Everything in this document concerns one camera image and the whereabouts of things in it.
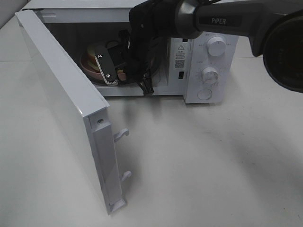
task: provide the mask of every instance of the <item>robotic arm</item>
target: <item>robotic arm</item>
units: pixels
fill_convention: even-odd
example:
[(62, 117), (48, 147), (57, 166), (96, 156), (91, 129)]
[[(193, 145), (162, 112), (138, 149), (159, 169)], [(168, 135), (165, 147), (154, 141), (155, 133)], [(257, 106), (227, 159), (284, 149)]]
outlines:
[(120, 34), (127, 73), (153, 93), (150, 62), (162, 37), (197, 38), (203, 31), (247, 36), (270, 76), (303, 93), (302, 0), (148, 0), (132, 8), (131, 34)]

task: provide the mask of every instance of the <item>white knob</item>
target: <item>white knob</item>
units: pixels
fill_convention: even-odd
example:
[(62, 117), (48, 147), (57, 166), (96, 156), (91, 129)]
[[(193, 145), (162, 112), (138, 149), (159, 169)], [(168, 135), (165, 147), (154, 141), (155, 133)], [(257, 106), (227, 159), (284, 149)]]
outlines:
[(224, 54), (226, 41), (219, 36), (213, 37), (207, 42), (207, 51), (211, 56), (218, 57)]
[(215, 68), (208, 67), (202, 71), (202, 81), (206, 84), (214, 84), (219, 80), (219, 73)]

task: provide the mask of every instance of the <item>microwave door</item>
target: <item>microwave door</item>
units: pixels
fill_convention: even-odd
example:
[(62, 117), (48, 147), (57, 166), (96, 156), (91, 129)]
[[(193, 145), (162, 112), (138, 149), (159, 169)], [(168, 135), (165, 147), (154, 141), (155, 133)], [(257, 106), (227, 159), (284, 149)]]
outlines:
[(51, 110), (111, 213), (125, 201), (114, 144), (118, 138), (113, 137), (107, 114), (109, 104), (33, 11), (16, 16)]

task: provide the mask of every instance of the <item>sticker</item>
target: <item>sticker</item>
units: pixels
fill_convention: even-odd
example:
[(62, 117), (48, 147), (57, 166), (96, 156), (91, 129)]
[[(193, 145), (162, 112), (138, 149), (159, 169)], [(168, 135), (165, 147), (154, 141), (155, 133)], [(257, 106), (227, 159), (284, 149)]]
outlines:
[(187, 56), (187, 43), (175, 44), (175, 66), (176, 70), (183, 70), (185, 68), (185, 61)]

